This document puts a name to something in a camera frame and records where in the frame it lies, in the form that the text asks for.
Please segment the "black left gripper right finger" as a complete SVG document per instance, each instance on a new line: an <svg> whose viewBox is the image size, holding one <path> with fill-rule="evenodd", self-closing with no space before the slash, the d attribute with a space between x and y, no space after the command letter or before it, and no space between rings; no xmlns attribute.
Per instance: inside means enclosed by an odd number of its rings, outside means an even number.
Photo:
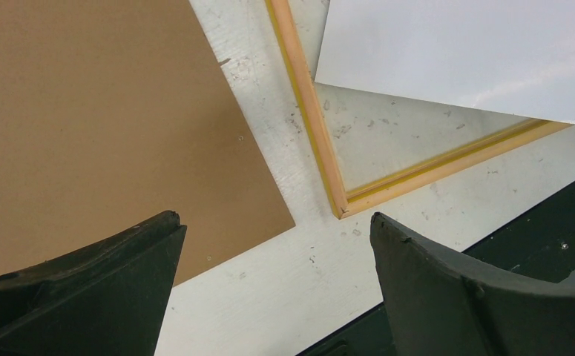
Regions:
<svg viewBox="0 0 575 356"><path fill-rule="evenodd" d="M382 213L370 243L399 355L575 355L575 286L497 268Z"/></svg>

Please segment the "printed building photo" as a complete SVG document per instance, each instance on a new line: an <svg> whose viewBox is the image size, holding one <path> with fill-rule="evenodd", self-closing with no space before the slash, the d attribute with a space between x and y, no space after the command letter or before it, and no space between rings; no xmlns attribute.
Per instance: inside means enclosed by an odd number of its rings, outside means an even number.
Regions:
<svg viewBox="0 0 575 356"><path fill-rule="evenodd" d="M575 124L575 1L331 1L315 81Z"/></svg>

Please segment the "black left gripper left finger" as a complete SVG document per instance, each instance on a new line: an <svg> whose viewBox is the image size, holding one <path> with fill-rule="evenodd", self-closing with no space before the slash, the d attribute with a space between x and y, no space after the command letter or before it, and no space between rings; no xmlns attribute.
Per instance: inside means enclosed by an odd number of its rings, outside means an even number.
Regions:
<svg viewBox="0 0 575 356"><path fill-rule="evenodd" d="M164 211L0 276L0 355L152 355L186 227Z"/></svg>

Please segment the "yellow wooden picture frame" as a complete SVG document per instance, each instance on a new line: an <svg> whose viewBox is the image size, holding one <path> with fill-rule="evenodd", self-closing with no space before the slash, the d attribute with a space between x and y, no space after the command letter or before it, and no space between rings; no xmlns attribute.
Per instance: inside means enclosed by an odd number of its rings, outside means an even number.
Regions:
<svg viewBox="0 0 575 356"><path fill-rule="evenodd" d="M340 220L570 126L562 122L527 119L348 191L344 187L331 135L324 120L289 3L267 1L266 8L332 213Z"/></svg>

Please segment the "clear glass sheet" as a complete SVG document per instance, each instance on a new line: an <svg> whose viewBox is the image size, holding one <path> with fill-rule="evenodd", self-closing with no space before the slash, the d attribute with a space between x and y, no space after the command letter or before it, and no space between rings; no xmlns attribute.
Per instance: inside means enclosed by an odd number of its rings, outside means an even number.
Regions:
<svg viewBox="0 0 575 356"><path fill-rule="evenodd" d="M314 88L349 191L523 120L318 83Z"/></svg>

